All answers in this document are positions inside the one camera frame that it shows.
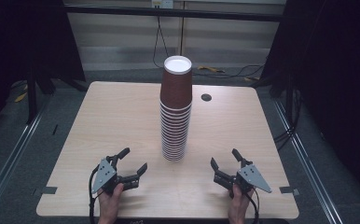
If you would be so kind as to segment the black horizontal bar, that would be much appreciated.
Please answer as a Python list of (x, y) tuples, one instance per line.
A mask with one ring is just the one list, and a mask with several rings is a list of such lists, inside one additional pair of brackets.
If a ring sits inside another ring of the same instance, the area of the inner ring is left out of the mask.
[(92, 5), (65, 4), (66, 12), (90, 13), (108, 15), (134, 15), (134, 16), (156, 16), (156, 17), (178, 17), (193, 19), (215, 19), (233, 21), (272, 21), (284, 20), (282, 15), (253, 14), (238, 12), (217, 12), (189, 9), (168, 9), (168, 8), (146, 8), (146, 7), (104, 7)]

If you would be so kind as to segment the yellow object on floor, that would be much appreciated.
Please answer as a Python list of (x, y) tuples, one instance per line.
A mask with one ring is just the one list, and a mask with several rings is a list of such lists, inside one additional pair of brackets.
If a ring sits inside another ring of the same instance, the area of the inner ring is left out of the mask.
[(197, 69), (198, 70), (206, 70), (206, 71), (210, 71), (210, 72), (213, 72), (213, 73), (226, 73), (222, 69), (218, 69), (218, 68), (214, 68), (214, 67), (210, 67), (210, 66), (203, 66), (203, 65), (198, 66)]

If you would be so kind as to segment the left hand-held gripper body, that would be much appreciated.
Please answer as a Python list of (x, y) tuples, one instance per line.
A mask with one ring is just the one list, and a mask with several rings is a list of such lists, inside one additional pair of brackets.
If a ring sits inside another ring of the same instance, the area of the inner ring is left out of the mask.
[(94, 183), (91, 186), (92, 194), (97, 192), (105, 192), (110, 195), (120, 195), (123, 186), (118, 180), (118, 156), (106, 157), (101, 160), (97, 167), (97, 174)]

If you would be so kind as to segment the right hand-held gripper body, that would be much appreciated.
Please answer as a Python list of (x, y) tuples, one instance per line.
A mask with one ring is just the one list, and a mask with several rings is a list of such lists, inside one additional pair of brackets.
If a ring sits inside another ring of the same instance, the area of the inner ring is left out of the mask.
[(262, 189), (267, 193), (272, 193), (272, 189), (258, 171), (256, 166), (250, 161), (242, 161), (241, 168), (229, 178), (229, 197), (233, 198), (233, 185), (237, 184), (242, 194), (247, 194), (251, 189)]

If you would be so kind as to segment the yellow floor tape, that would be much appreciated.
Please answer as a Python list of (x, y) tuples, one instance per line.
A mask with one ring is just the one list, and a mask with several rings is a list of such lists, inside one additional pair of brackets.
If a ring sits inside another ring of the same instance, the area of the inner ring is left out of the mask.
[(21, 101), (25, 98), (27, 92), (28, 92), (28, 85), (26, 84), (26, 85), (23, 87), (23, 89), (22, 89), (22, 91), (20, 92), (20, 94), (16, 97), (16, 99), (14, 100), (14, 102), (15, 102), (15, 103), (21, 102)]

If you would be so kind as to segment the black curtain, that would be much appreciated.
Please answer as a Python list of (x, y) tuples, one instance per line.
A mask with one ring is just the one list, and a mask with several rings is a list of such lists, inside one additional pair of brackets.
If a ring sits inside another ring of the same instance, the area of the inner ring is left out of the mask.
[(296, 87), (360, 183), (360, 0), (286, 0), (263, 71), (278, 96)]
[(11, 86), (43, 64), (79, 91), (85, 75), (63, 0), (0, 0), (0, 112)]

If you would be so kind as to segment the black metal stand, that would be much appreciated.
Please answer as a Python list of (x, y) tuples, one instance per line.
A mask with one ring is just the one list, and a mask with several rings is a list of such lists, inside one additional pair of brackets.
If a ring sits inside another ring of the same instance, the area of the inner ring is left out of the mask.
[(37, 115), (36, 87), (39, 87), (44, 94), (53, 94), (55, 92), (50, 71), (43, 64), (32, 65), (27, 73), (28, 124), (31, 124)]

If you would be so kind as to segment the white wall outlet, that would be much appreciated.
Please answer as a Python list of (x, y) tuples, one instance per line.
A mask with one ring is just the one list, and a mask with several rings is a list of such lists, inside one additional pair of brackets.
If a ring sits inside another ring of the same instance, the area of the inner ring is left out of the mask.
[(168, 8), (173, 9), (173, 0), (151, 0), (153, 8)]

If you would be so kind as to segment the aluminium floor rail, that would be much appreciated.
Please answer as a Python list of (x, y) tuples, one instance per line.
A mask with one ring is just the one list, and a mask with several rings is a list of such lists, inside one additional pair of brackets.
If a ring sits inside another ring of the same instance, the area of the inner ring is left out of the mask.
[(337, 209), (337, 206), (334, 204), (323, 181), (318, 175), (312, 160), (298, 134), (295, 131), (291, 132), (290, 139), (291, 144), (298, 155), (298, 159), (311, 183), (314, 194), (317, 197), (317, 200), (319, 201), (319, 204), (321, 205), (328, 222), (330, 224), (343, 224), (339, 210)]
[(41, 108), (37, 111), (35, 117), (25, 126), (18, 142), (13, 147), (11, 153), (6, 159), (6, 162), (4, 163), (3, 168), (0, 170), (0, 197), (7, 185), (7, 182), (12, 176), (12, 173), (14, 172), (15, 167), (21, 158), (21, 155), (27, 148), (32, 136), (34, 135), (35, 130), (38, 127), (47, 106), (48, 101), (44, 102), (41, 105)]

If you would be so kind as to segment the person's left hand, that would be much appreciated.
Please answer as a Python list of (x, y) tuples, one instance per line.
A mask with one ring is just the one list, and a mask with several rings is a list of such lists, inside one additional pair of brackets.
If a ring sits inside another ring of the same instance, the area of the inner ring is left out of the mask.
[(100, 216), (99, 219), (118, 218), (119, 200), (123, 191), (123, 184), (118, 184), (111, 194), (107, 194), (102, 189), (99, 190), (99, 205), (100, 205)]

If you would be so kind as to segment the stack of brown paper cups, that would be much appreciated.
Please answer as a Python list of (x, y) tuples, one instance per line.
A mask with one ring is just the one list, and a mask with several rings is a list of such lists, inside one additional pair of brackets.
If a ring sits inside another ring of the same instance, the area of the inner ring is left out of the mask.
[(192, 107), (191, 66), (185, 56), (164, 61), (159, 104), (162, 155), (168, 161), (181, 160), (186, 151)]

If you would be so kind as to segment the person's right hand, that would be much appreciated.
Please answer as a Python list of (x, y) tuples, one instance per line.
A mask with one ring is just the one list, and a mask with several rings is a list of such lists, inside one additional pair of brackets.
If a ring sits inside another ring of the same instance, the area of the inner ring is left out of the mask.
[(248, 192), (248, 195), (245, 196), (242, 194), (241, 188), (234, 184), (233, 188), (233, 198), (228, 208), (228, 218), (230, 219), (245, 219), (246, 211), (252, 198), (254, 191), (251, 189)]

